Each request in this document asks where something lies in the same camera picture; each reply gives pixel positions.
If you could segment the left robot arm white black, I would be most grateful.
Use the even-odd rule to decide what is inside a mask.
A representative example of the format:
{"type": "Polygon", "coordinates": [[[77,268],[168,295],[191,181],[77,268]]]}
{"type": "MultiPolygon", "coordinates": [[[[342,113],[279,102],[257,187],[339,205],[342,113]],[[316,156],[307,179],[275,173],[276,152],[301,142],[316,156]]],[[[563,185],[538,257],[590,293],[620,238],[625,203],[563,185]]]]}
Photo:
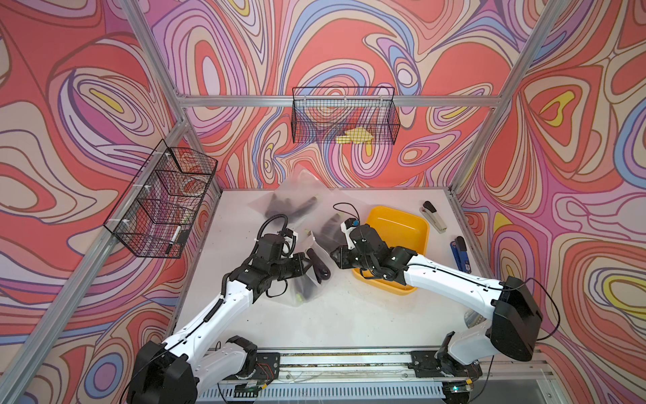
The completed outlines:
{"type": "Polygon", "coordinates": [[[284,230],[256,239],[250,256],[222,281],[221,292],[178,332],[161,343],[146,343],[136,355],[124,403],[194,403],[212,385],[255,368],[255,344],[235,336],[215,353],[209,349],[230,324],[275,281],[306,274],[296,233],[284,230]]]}

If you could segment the clear zip-top plastic bag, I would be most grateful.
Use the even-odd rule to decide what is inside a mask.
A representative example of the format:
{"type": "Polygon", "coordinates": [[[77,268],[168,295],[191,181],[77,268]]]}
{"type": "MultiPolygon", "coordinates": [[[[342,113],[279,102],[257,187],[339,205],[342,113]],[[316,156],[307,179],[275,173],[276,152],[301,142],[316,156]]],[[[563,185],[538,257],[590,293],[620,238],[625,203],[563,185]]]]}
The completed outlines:
{"type": "Polygon", "coordinates": [[[261,196],[252,201],[248,206],[256,212],[265,217],[265,210],[272,195],[277,195],[279,198],[291,198],[294,205],[293,213],[288,216],[290,222],[297,222],[307,214],[298,217],[294,212],[298,207],[309,198],[316,196],[318,203],[331,193],[331,190],[304,166],[297,166],[296,169],[286,178],[286,180],[279,185],[279,188],[269,192],[267,195],[261,196]]]}

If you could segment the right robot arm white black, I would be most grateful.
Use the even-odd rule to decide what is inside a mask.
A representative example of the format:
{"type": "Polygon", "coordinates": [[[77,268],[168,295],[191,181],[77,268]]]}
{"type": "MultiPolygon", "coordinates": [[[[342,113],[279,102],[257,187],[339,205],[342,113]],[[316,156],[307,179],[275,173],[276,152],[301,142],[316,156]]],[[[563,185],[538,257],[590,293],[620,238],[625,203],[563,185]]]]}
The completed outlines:
{"type": "Polygon", "coordinates": [[[533,358],[543,314],[525,281],[486,279],[449,268],[411,249],[390,247],[368,224],[340,225],[346,242],[331,253],[341,269],[368,272],[385,280],[432,291],[482,316],[476,326],[449,333],[436,353],[439,362],[468,366],[487,356],[528,362],[533,358]]]}

